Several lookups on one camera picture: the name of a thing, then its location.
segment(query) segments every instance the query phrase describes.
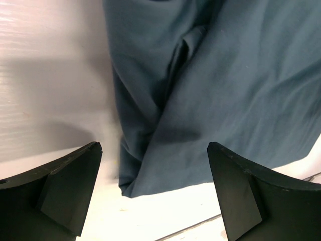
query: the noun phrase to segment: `dark line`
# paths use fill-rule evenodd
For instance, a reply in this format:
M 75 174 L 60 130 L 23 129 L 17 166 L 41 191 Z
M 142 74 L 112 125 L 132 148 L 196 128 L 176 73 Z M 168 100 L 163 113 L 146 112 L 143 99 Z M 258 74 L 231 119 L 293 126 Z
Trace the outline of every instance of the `dark line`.
M 221 216 L 222 216 L 221 214 L 218 214 L 218 215 L 216 215 L 216 216 L 214 216 L 214 217 L 210 217 L 209 219 L 206 219 L 206 220 L 204 220 L 204 221 L 201 221 L 201 222 L 199 222 L 199 223 L 196 223 L 196 224 L 194 224 L 194 225 L 192 225 L 192 226 L 186 227 L 186 228 L 184 228 L 184 229 L 182 229 L 182 230 L 180 230 L 180 231 L 173 232 L 172 234 L 167 235 L 167 236 L 165 236 L 165 237 L 161 237 L 160 239 L 157 239 L 157 240 L 155 240 L 155 241 L 164 241 L 164 240 L 167 240 L 167 239 L 169 239 L 169 238 L 175 237 L 175 236 L 177 236 L 177 235 L 179 235 L 179 234 L 181 234 L 181 233 L 183 233 L 183 232 L 185 232 L 185 231 L 188 231 L 188 230 L 190 230 L 190 229 L 196 228 L 196 227 L 198 227 L 198 226 L 200 226 L 200 225 L 202 225 L 202 224 L 204 224 L 204 223 L 213 221 L 213 220 L 215 220 L 215 219 L 217 219 L 217 218 L 219 218 L 219 217 L 221 217 Z

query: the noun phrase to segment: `folded cloth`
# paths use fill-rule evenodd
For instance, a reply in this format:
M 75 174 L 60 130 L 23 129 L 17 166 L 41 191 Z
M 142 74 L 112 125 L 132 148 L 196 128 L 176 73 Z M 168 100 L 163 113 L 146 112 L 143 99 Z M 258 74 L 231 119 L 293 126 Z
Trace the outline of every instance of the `folded cloth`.
M 123 195 L 212 182 L 209 142 L 269 168 L 305 157 L 321 133 L 320 11 L 318 0 L 105 0 Z

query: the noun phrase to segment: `garment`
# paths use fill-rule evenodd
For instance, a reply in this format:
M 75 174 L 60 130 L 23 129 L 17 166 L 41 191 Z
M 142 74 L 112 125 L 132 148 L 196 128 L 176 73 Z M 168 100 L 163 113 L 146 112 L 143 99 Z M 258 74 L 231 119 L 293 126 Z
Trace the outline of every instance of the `garment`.
M 320 11 L 317 0 L 105 0 L 123 195 L 212 182 L 209 142 L 269 168 L 305 157 L 321 133 Z

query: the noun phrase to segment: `black plastic part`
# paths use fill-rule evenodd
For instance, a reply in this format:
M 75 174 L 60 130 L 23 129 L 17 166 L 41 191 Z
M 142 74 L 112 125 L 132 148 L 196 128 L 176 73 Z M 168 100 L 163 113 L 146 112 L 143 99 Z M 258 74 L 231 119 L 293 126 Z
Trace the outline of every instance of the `black plastic part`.
M 92 142 L 58 160 L 0 180 L 0 240 L 80 236 L 102 156 Z
M 229 241 L 320 241 L 321 185 L 282 175 L 218 143 L 208 156 Z

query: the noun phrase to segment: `white surface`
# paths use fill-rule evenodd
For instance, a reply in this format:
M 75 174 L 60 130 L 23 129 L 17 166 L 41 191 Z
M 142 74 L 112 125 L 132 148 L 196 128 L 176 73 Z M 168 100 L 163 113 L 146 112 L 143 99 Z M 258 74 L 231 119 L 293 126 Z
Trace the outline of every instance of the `white surface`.
M 101 0 L 0 0 L 0 178 L 95 140 L 103 160 L 78 240 L 155 240 L 219 213 L 213 184 L 121 197 L 119 136 Z M 320 153 L 278 170 L 309 176 Z

